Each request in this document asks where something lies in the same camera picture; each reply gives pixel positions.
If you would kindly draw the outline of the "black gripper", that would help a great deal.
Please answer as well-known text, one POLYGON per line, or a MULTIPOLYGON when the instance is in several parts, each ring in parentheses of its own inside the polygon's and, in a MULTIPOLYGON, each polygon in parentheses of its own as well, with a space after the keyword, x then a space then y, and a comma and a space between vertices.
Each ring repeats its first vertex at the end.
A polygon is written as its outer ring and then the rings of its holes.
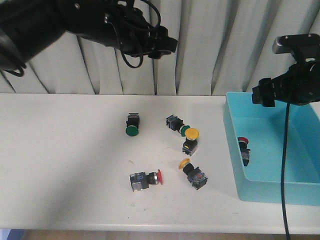
POLYGON ((275 90, 271 78, 263 78, 252 88, 252 103, 263 107, 275 107, 275 90))
POLYGON ((151 25, 143 16, 143 12, 137 8, 133 9, 133 19, 129 38, 133 45, 129 55, 140 57, 147 55, 151 59, 160 59, 162 56, 170 55, 176 51, 178 41, 169 37, 169 31, 161 25, 162 18, 158 10, 156 25, 151 25))

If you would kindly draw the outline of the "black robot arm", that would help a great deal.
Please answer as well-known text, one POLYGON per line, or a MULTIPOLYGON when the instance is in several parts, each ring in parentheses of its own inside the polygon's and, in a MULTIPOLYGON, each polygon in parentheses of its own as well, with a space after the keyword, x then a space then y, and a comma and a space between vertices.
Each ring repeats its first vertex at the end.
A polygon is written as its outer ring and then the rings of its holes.
POLYGON ((320 62, 293 64, 275 78, 263 78, 252 88, 252 103, 274 107, 275 101, 303 106, 320 101, 320 62))
POLYGON ((17 77, 26 64, 64 33, 120 51, 160 59, 178 41, 160 23, 150 24, 132 0, 3 0, 0 3, 0 69, 17 77))

